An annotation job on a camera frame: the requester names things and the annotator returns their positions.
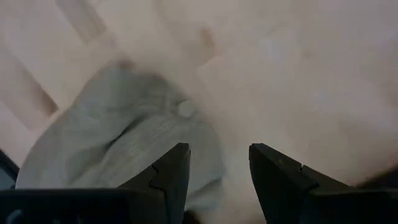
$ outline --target gray fabric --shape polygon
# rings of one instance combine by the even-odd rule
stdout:
[[[222,176],[220,145],[199,113],[178,114],[184,100],[157,76],[137,75],[122,65],[106,68],[36,142],[16,187],[117,187],[176,143],[187,142],[188,194],[199,192]]]

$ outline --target gray cloth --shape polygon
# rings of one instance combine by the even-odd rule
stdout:
[[[16,187],[114,188],[178,142],[190,144],[189,195],[222,176],[215,133],[191,104],[160,77],[113,65],[36,142]]]

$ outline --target gray garment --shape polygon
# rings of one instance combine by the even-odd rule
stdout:
[[[189,195],[222,176],[215,133],[181,94],[157,76],[113,65],[36,142],[16,187],[117,187],[178,142],[190,144]]]

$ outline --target wooden surface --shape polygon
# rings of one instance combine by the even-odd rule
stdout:
[[[91,9],[73,6],[0,2],[0,54],[14,64],[1,68],[0,147],[19,165],[95,71],[121,57],[177,84],[215,126],[228,172],[222,206],[206,214],[213,222],[263,222],[249,175],[253,142],[346,184],[398,162],[398,1],[92,0],[84,6]],[[70,21],[93,19],[71,12],[94,12],[104,27]],[[10,87],[4,83],[24,82],[13,72],[30,76],[21,95],[4,89]],[[21,97],[25,90],[33,98]],[[48,98],[32,104],[38,93]],[[57,112],[40,106],[51,101]],[[46,115],[34,115],[37,110]]]

